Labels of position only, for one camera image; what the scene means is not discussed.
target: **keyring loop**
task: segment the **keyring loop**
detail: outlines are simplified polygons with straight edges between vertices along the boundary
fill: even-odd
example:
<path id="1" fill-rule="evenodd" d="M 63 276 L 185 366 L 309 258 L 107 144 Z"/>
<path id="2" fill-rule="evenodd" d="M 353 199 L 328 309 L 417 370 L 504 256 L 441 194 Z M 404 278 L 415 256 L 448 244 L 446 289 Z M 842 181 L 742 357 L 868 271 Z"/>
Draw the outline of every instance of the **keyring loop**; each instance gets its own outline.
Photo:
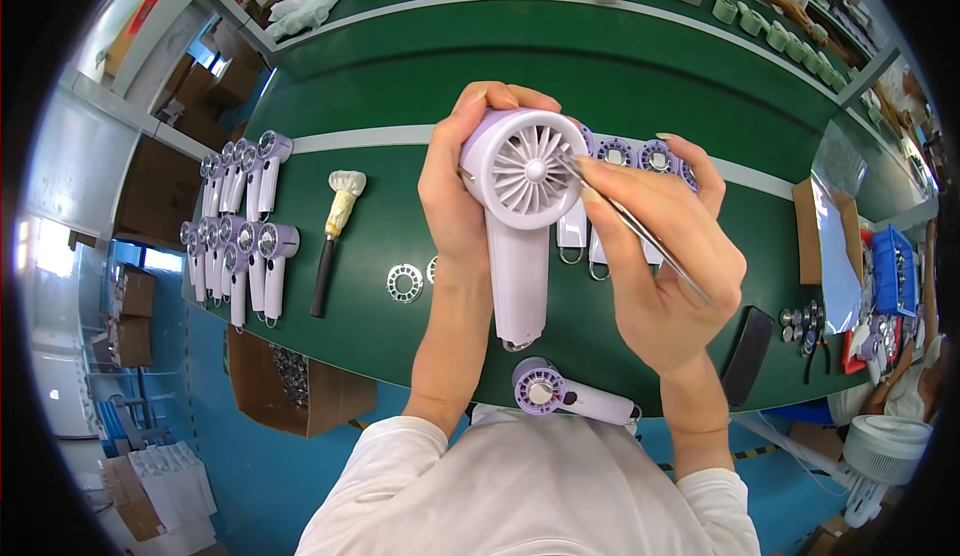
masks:
<path id="1" fill-rule="evenodd" d="M 564 257 L 564 250 L 573 250 L 573 248 L 560 248 L 560 249 L 559 249 L 559 261 L 563 262 L 564 264 L 576 264 L 577 262 L 580 262 L 581 260 L 584 259 L 584 249 L 583 249 L 583 248 L 577 248 L 577 259 L 576 259 L 576 260 L 573 260 L 572 262 L 571 262 L 570 260 L 567 260 L 567 259 Z"/>
<path id="2" fill-rule="evenodd" d="M 590 261 L 590 277 L 595 281 L 605 281 L 610 278 L 610 268 L 606 269 L 606 276 L 597 276 L 594 274 L 594 261 Z"/>

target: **plastic bag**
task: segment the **plastic bag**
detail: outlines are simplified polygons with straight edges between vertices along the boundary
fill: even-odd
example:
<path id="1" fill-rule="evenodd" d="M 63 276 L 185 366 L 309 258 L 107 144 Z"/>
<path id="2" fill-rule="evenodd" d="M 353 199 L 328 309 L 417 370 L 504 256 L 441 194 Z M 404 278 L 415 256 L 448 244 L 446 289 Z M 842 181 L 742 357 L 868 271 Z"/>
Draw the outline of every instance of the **plastic bag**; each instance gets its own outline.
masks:
<path id="1" fill-rule="evenodd" d="M 307 27 L 317 28 L 327 21 L 330 17 L 330 10 L 339 1 L 290 0 L 274 4 L 270 8 L 270 20 L 274 19 L 274 13 L 279 17 L 279 20 L 267 27 L 267 34 L 273 39 L 280 39 L 284 35 L 297 34 Z M 294 3 L 297 3 L 297 5 L 293 10 L 289 10 L 291 6 L 283 6 L 284 4 Z"/>

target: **cardboard box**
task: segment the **cardboard box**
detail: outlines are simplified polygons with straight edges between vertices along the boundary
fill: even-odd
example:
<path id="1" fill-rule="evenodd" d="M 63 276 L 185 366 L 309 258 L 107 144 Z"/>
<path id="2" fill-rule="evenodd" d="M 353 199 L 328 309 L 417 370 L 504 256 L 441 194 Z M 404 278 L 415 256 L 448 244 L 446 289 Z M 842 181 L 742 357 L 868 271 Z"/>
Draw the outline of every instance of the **cardboard box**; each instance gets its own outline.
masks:
<path id="1" fill-rule="evenodd" d="M 298 408 L 283 393 L 270 344 L 252 333 L 227 335 L 230 382 L 237 408 L 271 429 L 313 437 L 377 406 L 377 382 L 308 359 L 310 401 Z"/>
<path id="2" fill-rule="evenodd" d="M 225 108 L 243 106 L 250 98 L 250 93 L 254 92 L 257 81 L 257 73 L 246 68 L 243 62 L 227 60 L 207 91 L 206 98 Z"/>
<path id="3" fill-rule="evenodd" d="M 157 278 L 132 264 L 121 264 L 117 280 L 110 284 L 111 314 L 150 317 L 154 315 Z"/>
<path id="4" fill-rule="evenodd" d="M 146 541 L 166 533 L 127 456 L 100 461 L 103 486 L 133 538 Z"/>
<path id="5" fill-rule="evenodd" d="M 820 265 L 820 232 L 817 229 L 817 209 L 813 199 L 813 179 L 808 177 L 793 186 L 793 204 L 797 211 L 797 241 L 799 249 L 800 285 L 820 285 L 823 272 Z M 860 217 L 857 202 L 846 195 L 836 197 L 833 205 L 840 211 L 846 238 L 846 257 L 863 285 L 863 249 L 860 245 Z"/>
<path id="6" fill-rule="evenodd" d="M 110 337 L 110 359 L 121 369 L 149 367 L 154 358 L 150 352 L 150 319 L 144 316 L 110 317 L 106 321 Z"/>
<path id="7" fill-rule="evenodd" d="M 193 158 L 141 136 L 120 192 L 113 237 L 184 251 L 180 226 L 193 220 L 203 181 L 199 170 Z"/>

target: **white fan body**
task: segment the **white fan body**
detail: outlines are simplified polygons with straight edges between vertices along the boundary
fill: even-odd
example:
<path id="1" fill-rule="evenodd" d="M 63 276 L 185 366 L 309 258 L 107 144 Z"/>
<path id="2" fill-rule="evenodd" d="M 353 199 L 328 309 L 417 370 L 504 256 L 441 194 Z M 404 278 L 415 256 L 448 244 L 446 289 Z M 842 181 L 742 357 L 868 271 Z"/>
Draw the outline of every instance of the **white fan body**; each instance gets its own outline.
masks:
<path id="1" fill-rule="evenodd" d="M 486 209 L 496 334 L 527 346 L 546 326 L 550 225 L 580 196 L 560 164 L 588 156 L 580 129 L 554 112 L 488 108 L 463 143 L 466 189 Z"/>

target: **hand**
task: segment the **hand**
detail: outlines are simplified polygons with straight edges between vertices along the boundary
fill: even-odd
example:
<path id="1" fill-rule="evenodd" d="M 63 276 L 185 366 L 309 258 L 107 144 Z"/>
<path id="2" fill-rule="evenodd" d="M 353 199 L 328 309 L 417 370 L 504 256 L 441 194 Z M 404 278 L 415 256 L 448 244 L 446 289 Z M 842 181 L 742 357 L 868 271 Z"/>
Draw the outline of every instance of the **hand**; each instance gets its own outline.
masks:
<path id="1" fill-rule="evenodd" d="M 623 204 L 660 237 L 712 301 L 704 303 L 668 266 L 654 278 L 640 239 L 596 192 L 582 190 L 583 205 L 608 261 L 620 335 L 647 366 L 668 377 L 703 351 L 737 311 L 747 262 L 716 222 L 726 185 L 707 153 L 675 135 L 658 136 L 693 167 L 699 194 L 674 175 L 590 158 L 577 162 L 596 191 Z"/>
<path id="2" fill-rule="evenodd" d="M 476 130 L 488 106 L 560 112 L 556 100 L 532 89 L 496 81 L 472 82 L 460 94 L 450 116 L 434 127 L 416 190 L 437 246 L 437 262 L 444 261 L 444 268 L 451 263 L 490 266 L 483 206 L 467 191 L 457 173 L 460 148 Z"/>

